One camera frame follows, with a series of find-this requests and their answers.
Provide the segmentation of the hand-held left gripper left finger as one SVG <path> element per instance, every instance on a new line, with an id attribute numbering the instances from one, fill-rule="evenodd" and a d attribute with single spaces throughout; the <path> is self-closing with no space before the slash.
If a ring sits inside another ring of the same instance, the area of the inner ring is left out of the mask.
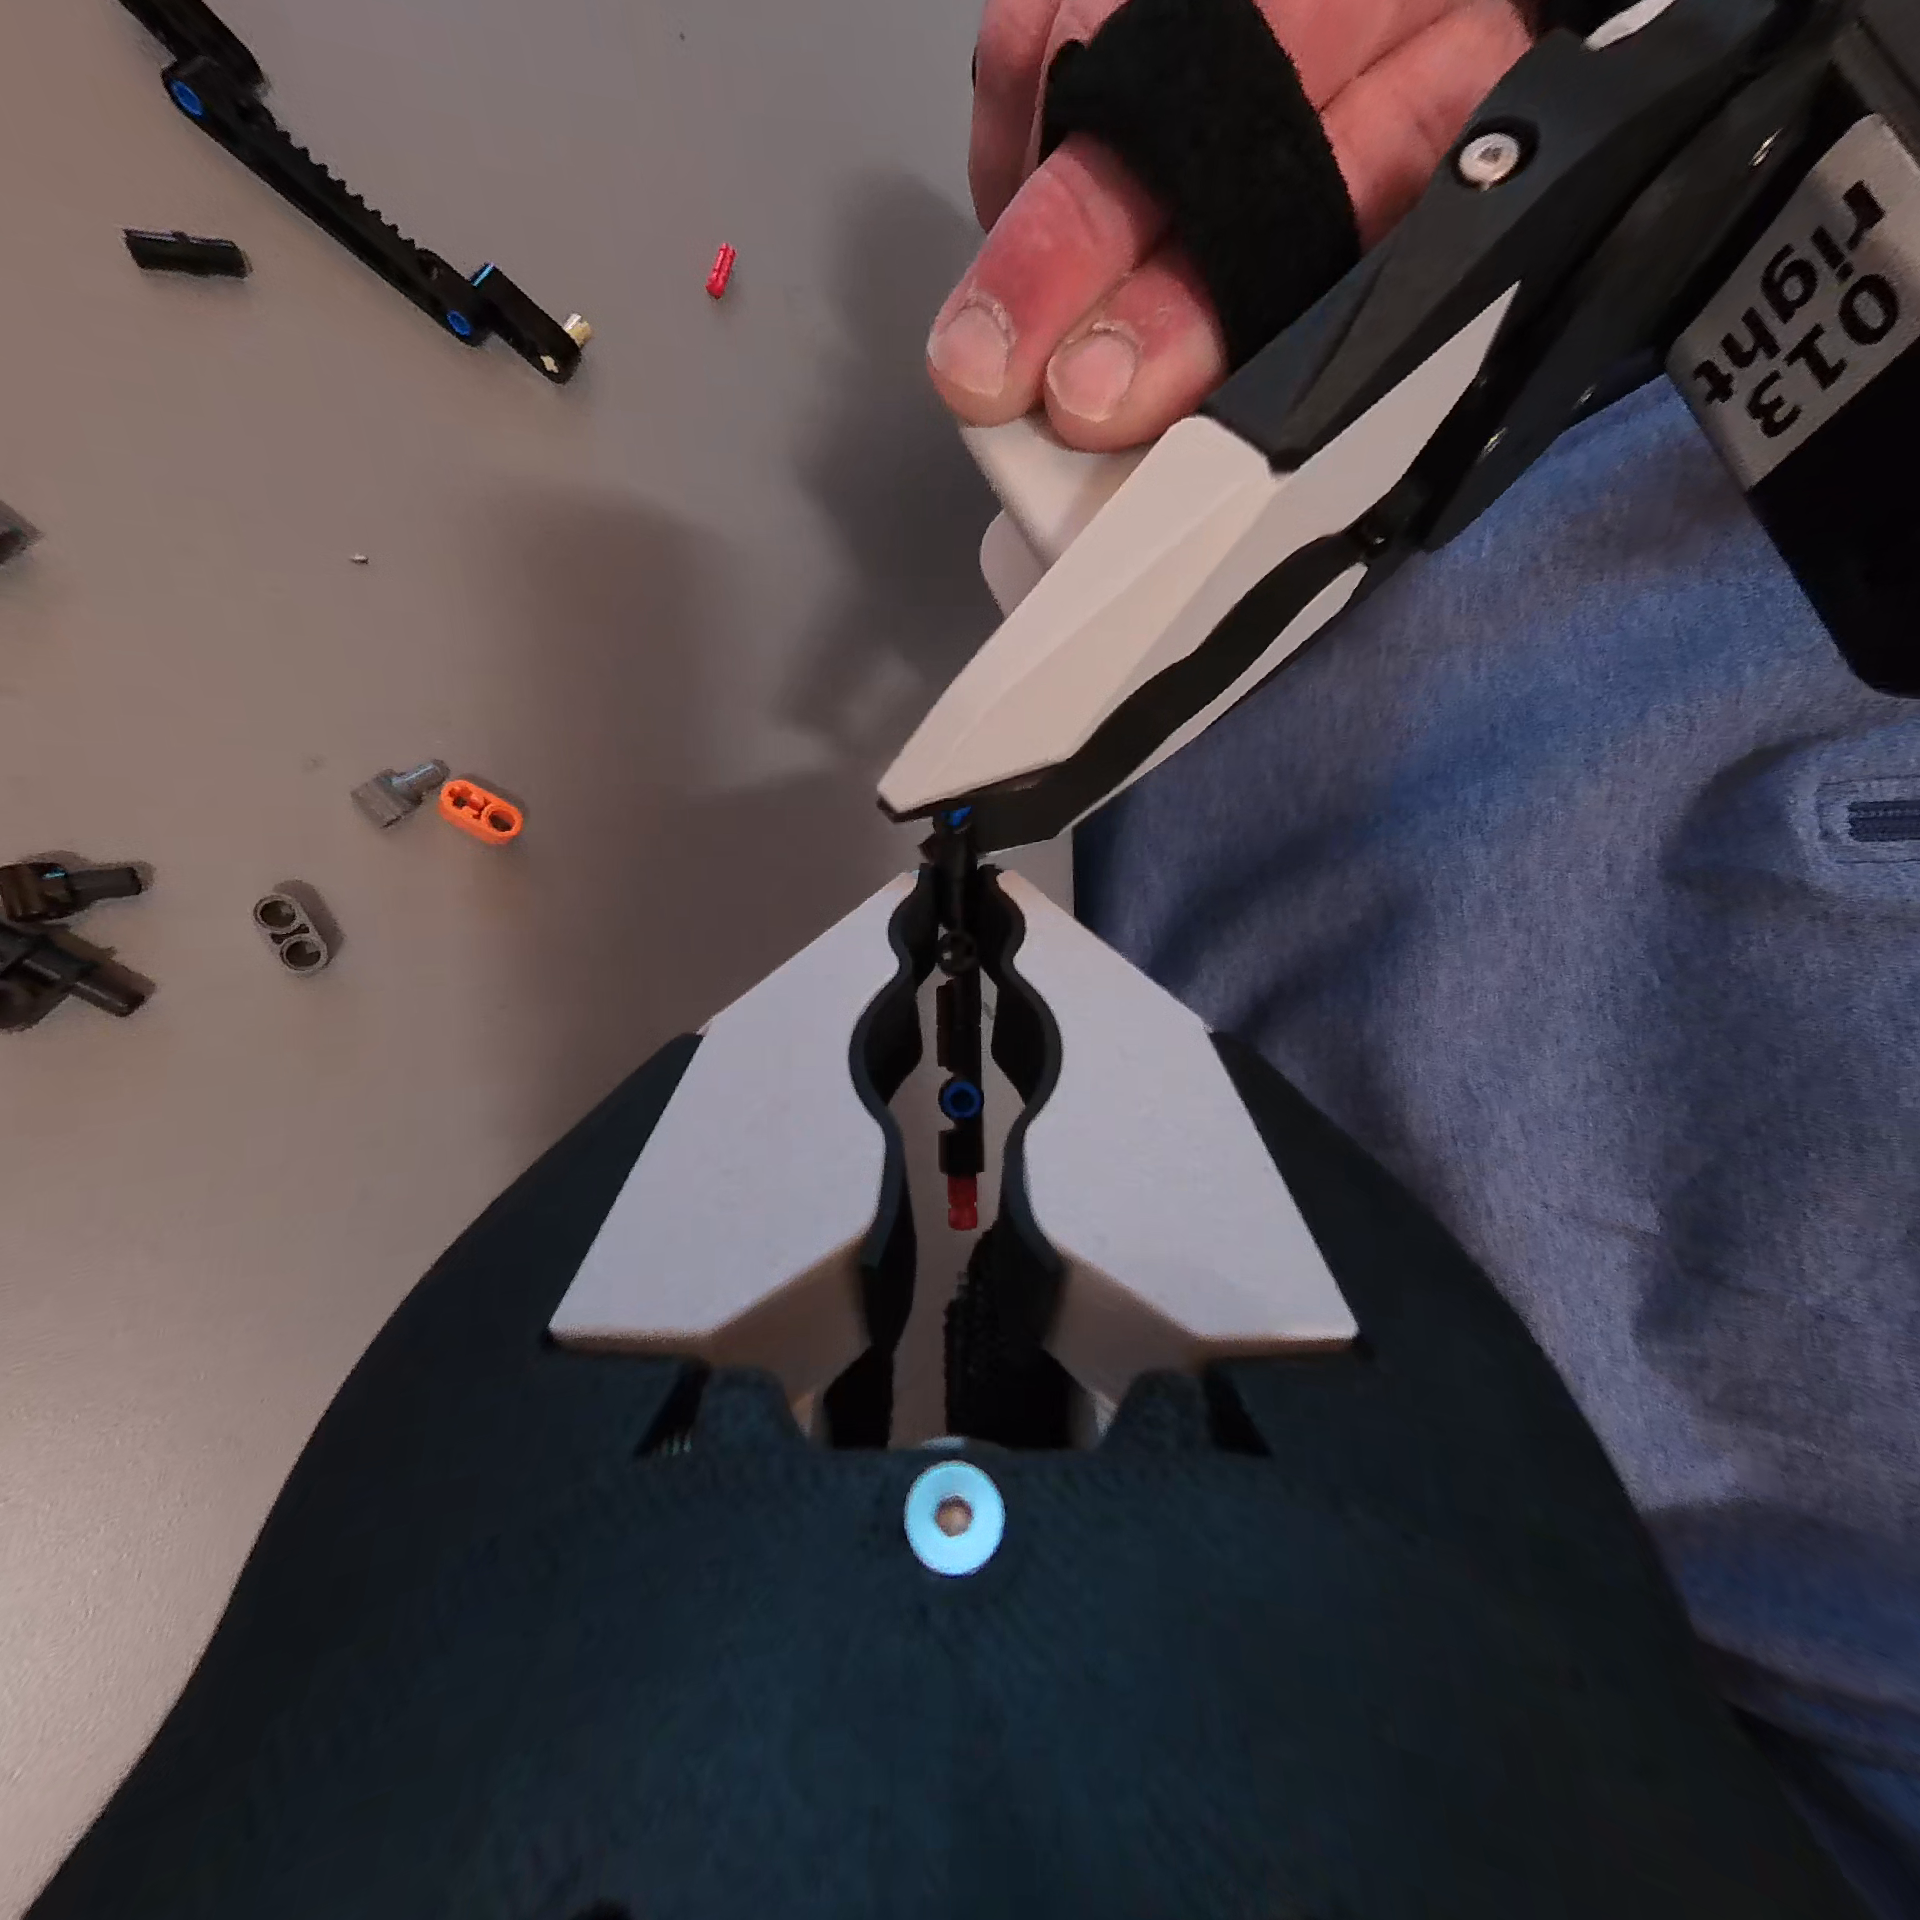
<path id="1" fill-rule="evenodd" d="M 696 1037 L 549 1332 L 758 1370 L 881 1449 L 917 1230 L 894 1100 L 921 1062 L 935 878 L 888 879 Z"/>

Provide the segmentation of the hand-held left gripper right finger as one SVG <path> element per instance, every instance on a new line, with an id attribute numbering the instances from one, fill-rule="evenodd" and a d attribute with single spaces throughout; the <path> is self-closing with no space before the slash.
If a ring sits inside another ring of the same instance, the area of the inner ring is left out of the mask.
<path id="1" fill-rule="evenodd" d="M 1015 873 L 975 873 L 968 934 L 1017 1106 L 944 1318 L 948 1431 L 1066 1449 L 1140 1375 L 1346 1350 L 1352 1310 L 1205 1021 Z"/>

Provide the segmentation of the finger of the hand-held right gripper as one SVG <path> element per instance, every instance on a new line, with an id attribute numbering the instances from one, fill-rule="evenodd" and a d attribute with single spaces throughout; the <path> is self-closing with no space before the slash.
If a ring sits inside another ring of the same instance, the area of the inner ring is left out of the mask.
<path id="1" fill-rule="evenodd" d="M 1474 383 L 1508 286 L 1302 468 L 1228 426 L 1166 434 L 998 623 L 878 781 L 897 823 L 972 807 L 980 842 L 1047 842 L 1047 791 L 1098 723 L 1288 561 L 1362 563 L 1384 501 Z"/>
<path id="2" fill-rule="evenodd" d="M 1047 836 L 1080 825 L 1184 751 L 1305 649 L 1357 594 L 1367 566 L 1288 561 L 1206 637 L 1121 697 L 1047 786 Z"/>

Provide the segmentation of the black lego beam assembly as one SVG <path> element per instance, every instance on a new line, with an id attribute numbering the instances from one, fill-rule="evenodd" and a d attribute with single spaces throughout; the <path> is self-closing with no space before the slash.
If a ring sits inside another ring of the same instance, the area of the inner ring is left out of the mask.
<path id="1" fill-rule="evenodd" d="M 938 1169 L 945 1179 L 945 1215 L 952 1231 L 977 1226 L 977 1175 L 985 1165 L 985 1075 L 980 1067 L 980 970 L 973 926 L 975 842 L 966 831 L 945 831 L 935 817 L 921 846 L 935 891 L 935 962 L 941 982 L 935 991 L 935 1061 L 941 1070 Z"/>

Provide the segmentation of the black lego gear rack assembly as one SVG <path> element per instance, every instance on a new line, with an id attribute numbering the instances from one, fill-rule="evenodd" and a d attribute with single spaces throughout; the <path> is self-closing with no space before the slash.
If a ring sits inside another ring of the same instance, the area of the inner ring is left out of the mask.
<path id="1" fill-rule="evenodd" d="M 159 83 L 181 115 L 278 198 L 458 343 L 501 340 L 549 382 L 576 378 L 592 327 L 556 321 L 494 262 L 458 274 L 354 194 L 288 134 L 266 102 L 264 70 L 207 4 L 126 3 L 126 12 L 164 49 Z"/>

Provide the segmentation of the dark grey two-hole lego beam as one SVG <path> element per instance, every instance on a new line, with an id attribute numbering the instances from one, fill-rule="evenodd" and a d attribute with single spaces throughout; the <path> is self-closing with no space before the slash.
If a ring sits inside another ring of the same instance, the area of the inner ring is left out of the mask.
<path id="1" fill-rule="evenodd" d="M 330 967 L 345 933 L 319 891 L 306 879 L 282 879 L 250 903 L 250 924 L 288 977 L 311 978 Z"/>

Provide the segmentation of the black lego pin connector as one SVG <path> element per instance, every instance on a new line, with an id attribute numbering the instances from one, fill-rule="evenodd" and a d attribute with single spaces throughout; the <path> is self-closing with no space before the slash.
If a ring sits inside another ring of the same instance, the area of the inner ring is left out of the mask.
<path id="1" fill-rule="evenodd" d="M 2 1033 L 26 1030 L 66 1001 L 133 1018 L 150 991 L 135 974 L 49 930 L 2 924 Z"/>
<path id="2" fill-rule="evenodd" d="M 145 889 L 140 867 L 20 859 L 0 870 L 2 918 L 18 926 L 71 921 L 94 906 L 136 899 Z"/>

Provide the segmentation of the person's right hand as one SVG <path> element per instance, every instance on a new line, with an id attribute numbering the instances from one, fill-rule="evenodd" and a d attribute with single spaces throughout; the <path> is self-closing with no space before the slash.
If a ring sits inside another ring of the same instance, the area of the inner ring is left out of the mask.
<path id="1" fill-rule="evenodd" d="M 1537 4 L 982 6 L 980 251 L 929 325 L 973 426 L 1120 451 L 1188 417 L 1375 246 L 1537 30 Z"/>

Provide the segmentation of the person's blue clothing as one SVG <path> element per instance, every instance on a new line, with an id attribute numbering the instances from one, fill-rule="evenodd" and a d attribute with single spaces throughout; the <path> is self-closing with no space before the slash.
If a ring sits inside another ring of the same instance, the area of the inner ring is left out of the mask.
<path id="1" fill-rule="evenodd" d="M 1914 703 L 1657 380 L 1073 849 L 1078 916 L 1520 1310 L 1876 1915 L 1914 1915 L 1914 793 Z"/>

